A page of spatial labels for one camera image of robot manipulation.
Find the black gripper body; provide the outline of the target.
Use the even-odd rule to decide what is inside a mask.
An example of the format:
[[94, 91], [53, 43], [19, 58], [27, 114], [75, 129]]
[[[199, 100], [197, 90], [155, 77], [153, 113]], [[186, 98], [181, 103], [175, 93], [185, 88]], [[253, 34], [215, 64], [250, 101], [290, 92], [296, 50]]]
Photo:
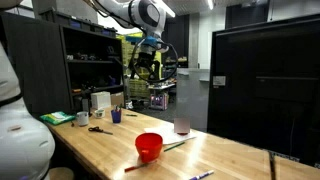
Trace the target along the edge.
[[144, 68], [151, 68], [152, 66], [157, 66], [157, 61], [155, 60], [155, 53], [151, 54], [140, 52], [138, 54], [137, 65]]

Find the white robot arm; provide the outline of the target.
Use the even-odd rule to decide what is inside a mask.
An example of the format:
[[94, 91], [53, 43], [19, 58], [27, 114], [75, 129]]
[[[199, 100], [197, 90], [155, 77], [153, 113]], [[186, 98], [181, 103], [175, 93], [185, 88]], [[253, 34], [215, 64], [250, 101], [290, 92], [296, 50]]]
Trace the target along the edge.
[[[160, 40], [166, 21], [162, 0], [83, 0], [126, 28]], [[19, 78], [0, 44], [0, 180], [50, 180], [55, 140], [26, 107]]]

